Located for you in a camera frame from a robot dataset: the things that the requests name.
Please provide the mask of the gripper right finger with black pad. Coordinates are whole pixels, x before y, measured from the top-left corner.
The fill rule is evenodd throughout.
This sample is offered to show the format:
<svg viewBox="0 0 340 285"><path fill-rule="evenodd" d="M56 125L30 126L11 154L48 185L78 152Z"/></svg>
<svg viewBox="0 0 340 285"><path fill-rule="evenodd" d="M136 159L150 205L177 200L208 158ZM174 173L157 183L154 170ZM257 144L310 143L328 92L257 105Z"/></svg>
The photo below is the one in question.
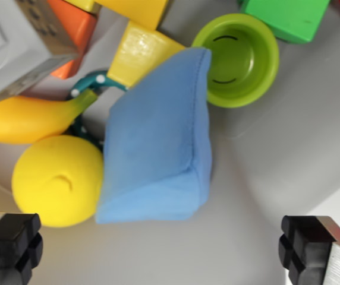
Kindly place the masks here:
<svg viewBox="0 0 340 285"><path fill-rule="evenodd" d="M340 227L329 216L284 216L279 259L292 284L340 284Z"/></svg>

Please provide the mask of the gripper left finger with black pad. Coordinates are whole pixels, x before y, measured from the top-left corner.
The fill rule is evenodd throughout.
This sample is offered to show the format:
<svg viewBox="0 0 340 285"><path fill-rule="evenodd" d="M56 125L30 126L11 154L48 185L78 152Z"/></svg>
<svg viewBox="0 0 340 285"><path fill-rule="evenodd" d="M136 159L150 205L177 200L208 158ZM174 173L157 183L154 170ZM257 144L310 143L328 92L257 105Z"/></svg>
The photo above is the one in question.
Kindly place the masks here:
<svg viewBox="0 0 340 285"><path fill-rule="evenodd" d="M0 284L28 284L42 258L38 214L0 213Z"/></svg>

